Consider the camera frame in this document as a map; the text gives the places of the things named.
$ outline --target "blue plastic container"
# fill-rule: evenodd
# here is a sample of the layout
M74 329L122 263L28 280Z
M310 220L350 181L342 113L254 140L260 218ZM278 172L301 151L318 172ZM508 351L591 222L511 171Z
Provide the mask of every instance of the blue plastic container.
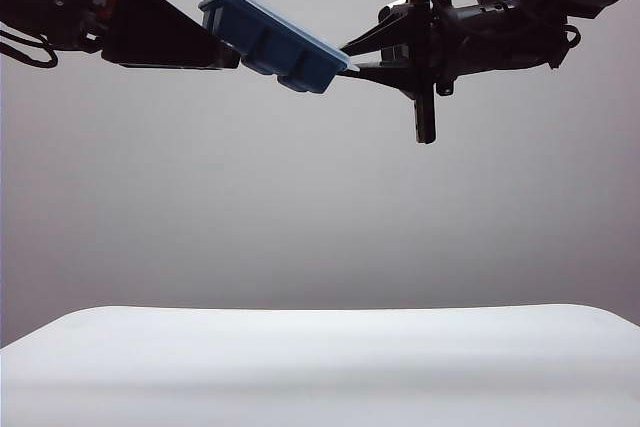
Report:
M204 27L242 56L242 63L297 92L323 93L338 72L357 69L327 45L256 0L203 0Z

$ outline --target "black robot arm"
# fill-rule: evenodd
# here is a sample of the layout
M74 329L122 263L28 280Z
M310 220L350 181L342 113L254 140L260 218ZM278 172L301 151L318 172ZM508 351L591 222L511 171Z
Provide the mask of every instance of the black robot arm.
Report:
M54 67L55 50L102 51L127 67L219 69L238 66L239 55L166 0L0 0L0 20L34 37L4 37L41 47L51 60L36 61L0 43L0 52L36 67Z
M463 75L557 68L581 40L568 17L593 19L617 1L478 0L456 8L452 0L406 0L384 7L377 26L342 48L352 56L380 51L381 61L340 75L395 87L414 99L418 142L432 143L434 87L448 96Z

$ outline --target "black cable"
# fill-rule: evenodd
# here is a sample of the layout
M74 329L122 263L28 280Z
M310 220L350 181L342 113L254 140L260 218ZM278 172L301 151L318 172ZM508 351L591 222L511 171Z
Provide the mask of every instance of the black cable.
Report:
M23 64L30 65L31 67L38 67L41 69L52 69L58 65L58 56L55 51L48 43L48 41L41 35L34 35L33 37L40 40L40 43L33 42L31 40L23 39L22 37L18 37L17 35L10 34L9 32L4 32L0 30L0 36L6 37L14 42L17 42L22 45L26 45L28 47L34 47L37 49L44 50L47 54L49 54L49 60L37 60L29 57L24 52L20 52L18 49L11 47L9 44L5 44L4 42L0 42L0 53L11 57L12 59L17 60L18 62L22 62Z

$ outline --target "white table surface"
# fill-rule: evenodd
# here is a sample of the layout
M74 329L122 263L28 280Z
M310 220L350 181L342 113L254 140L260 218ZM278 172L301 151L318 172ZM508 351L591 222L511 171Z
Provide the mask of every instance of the white table surface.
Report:
M1 355L8 427L640 426L640 328L589 307L104 307Z

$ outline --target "gray wall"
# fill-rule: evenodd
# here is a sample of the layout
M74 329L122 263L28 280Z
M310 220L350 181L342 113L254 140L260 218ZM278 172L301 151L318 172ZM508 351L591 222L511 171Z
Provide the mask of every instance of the gray wall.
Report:
M392 0L268 1L340 44ZM431 147L410 102L364 82L5 59L4 343L107 304L572 302L640 322L639 7L578 21L560 71L461 80Z

